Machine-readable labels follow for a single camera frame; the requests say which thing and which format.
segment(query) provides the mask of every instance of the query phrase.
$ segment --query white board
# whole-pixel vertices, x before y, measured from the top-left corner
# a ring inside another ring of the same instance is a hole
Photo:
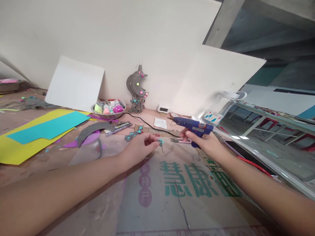
[[[218,93],[238,91],[265,62],[260,58],[200,45],[169,107],[178,114],[200,117]]]
[[[27,80],[21,76],[18,72],[8,67],[6,64],[0,61],[0,78],[9,78],[9,79],[18,79],[18,80]]]
[[[96,103],[104,68],[61,56],[45,101],[61,107],[91,111]]]
[[[315,105],[315,96],[253,90],[244,101],[260,107],[286,112],[291,115],[299,115]]]

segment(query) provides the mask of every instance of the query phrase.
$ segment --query red cable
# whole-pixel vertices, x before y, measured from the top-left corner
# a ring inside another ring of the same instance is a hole
[[[273,178],[273,177],[271,176],[271,174],[269,174],[265,169],[263,169],[263,168],[260,167],[259,165],[255,164],[254,162],[251,162],[251,161],[249,161],[249,160],[247,160],[247,159],[245,159],[245,158],[242,158],[242,157],[240,157],[240,156],[237,156],[237,157],[238,157],[239,159],[241,159],[242,161],[245,161],[245,162],[247,162],[248,164],[250,164],[250,165],[256,167],[258,170],[260,170],[262,173],[268,175],[270,178]]]

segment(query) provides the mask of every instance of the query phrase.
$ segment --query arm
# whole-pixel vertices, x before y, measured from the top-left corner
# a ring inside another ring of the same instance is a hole
[[[181,136],[196,142],[283,229],[292,235],[314,235],[314,201],[231,155],[213,133],[199,138],[184,129]]]
[[[136,136],[117,156],[64,167],[0,189],[0,235],[35,235],[159,146],[157,138]]]

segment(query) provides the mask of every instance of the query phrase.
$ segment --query purple paper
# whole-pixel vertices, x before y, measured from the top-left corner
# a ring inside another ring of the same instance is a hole
[[[90,144],[91,142],[94,142],[95,140],[98,139],[99,137],[99,130],[91,133],[85,140],[84,142],[82,143],[82,145],[87,145],[87,144]],[[78,141],[77,140],[74,140],[73,142],[71,143],[68,143],[66,145],[64,145],[63,147],[64,148],[75,148],[78,146]]]
[[[54,142],[54,143],[59,143],[59,142],[61,141],[61,139],[62,139],[62,138],[58,139],[58,140],[57,140],[56,142]]]
[[[94,116],[94,115],[92,115],[92,114],[90,114],[90,115],[88,115],[88,116],[91,117],[91,118],[94,118],[94,119],[99,119],[99,120],[106,120],[106,121],[111,121],[111,122],[115,122],[115,123],[118,123],[118,122],[119,122],[119,120],[104,119],[104,118],[102,118],[102,117]]]

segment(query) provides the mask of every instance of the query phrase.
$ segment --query metal bowl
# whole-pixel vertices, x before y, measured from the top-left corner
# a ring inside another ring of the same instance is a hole
[[[91,111],[103,119],[115,119],[115,118],[119,117],[122,113],[124,113],[126,108],[127,108],[127,106],[125,106],[124,110],[120,113],[117,113],[117,114],[104,115],[104,114],[97,113],[96,111],[94,111],[94,107],[95,107],[95,104],[93,106],[91,106]]]

